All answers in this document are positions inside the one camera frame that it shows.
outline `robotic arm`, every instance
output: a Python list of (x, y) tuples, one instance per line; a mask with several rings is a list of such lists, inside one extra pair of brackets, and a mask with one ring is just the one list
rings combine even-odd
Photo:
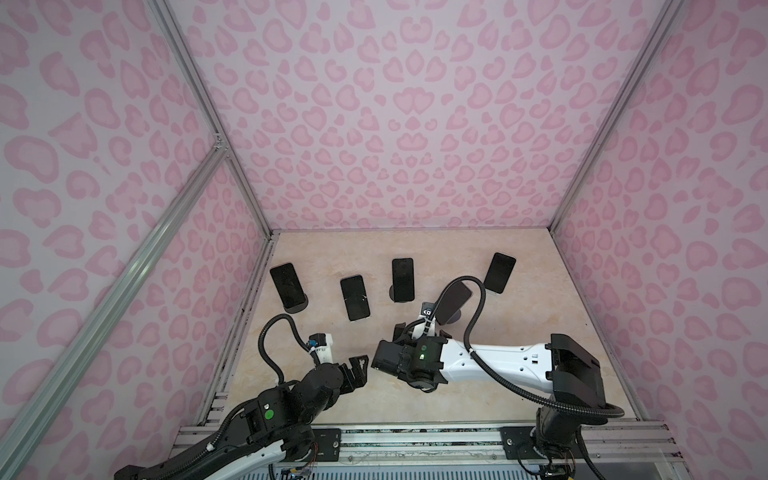
[[(480, 302), (460, 343), (443, 331), (435, 333), (433, 320), (446, 292), (464, 280), (478, 284)], [(574, 443), (593, 468), (581, 440), (581, 425), (603, 425), (609, 418), (624, 415), (622, 409), (605, 401), (600, 362), (570, 336), (560, 333), (552, 333), (549, 343), (532, 346), (472, 346), (469, 338), (484, 305), (485, 288), (480, 280), (473, 276), (453, 280), (434, 305), (422, 306), (422, 315), (415, 322), (395, 326), (392, 342), (379, 342), (372, 367), (423, 392), (434, 392), (443, 383), (494, 379), (541, 405), (530, 441), (533, 449), (550, 464), (543, 465), (538, 475), (568, 478), (570, 470), (552, 465), (551, 461), (563, 458)], [(596, 468), (593, 470), (602, 478)]]
[[(283, 372), (263, 348), (267, 330), (279, 319), (290, 322), (299, 344), (315, 361), (315, 368), (301, 381), (285, 382)], [(290, 316), (274, 317), (262, 330), (259, 351), (277, 373), (277, 386), (240, 403), (215, 433), (179, 455), (152, 467), (128, 465), (114, 474), (114, 480), (229, 480), (265, 465), (270, 466), (271, 474), (271, 464), (283, 460), (311, 460), (308, 454), (316, 445), (312, 421), (333, 406), (339, 395), (351, 393), (367, 381), (368, 356), (349, 359), (351, 368), (331, 363), (332, 343), (330, 335), (321, 333), (304, 343)]]

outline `smartphone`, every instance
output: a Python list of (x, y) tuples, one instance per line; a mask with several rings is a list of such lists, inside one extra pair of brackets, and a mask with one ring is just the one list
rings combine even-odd
[(344, 295), (346, 315), (350, 321), (359, 320), (371, 316), (368, 307), (366, 285), (362, 282), (362, 275), (348, 276), (341, 279), (341, 293)]
[(413, 258), (392, 259), (392, 299), (412, 302), (416, 298), (413, 287)]
[(292, 263), (284, 263), (270, 269), (277, 293), (283, 301), (283, 308), (288, 313), (298, 313), (310, 304)]
[(472, 296), (472, 291), (467, 288), (464, 282), (458, 282), (451, 285), (451, 288), (445, 292), (445, 295), (438, 305), (435, 311), (435, 321), (438, 325), (445, 325), (446, 323), (454, 323), (460, 315), (453, 318), (453, 316), (467, 303), (469, 297)]
[(491, 266), (488, 267), (488, 273), (485, 274), (485, 281), (483, 281), (485, 288), (492, 292), (503, 293), (516, 262), (514, 257), (499, 252), (494, 253)]

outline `pink patterned wall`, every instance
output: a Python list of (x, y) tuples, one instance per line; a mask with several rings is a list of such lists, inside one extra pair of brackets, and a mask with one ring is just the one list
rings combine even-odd
[(766, 25), (690, 4), (557, 238), (697, 480), (768, 471)]
[(174, 0), (273, 227), (547, 225), (661, 0)]
[(167, 458), (211, 381), (261, 243), (222, 165), (19, 479), (112, 478)]
[(212, 144), (147, 14), (0, 6), (0, 436)]

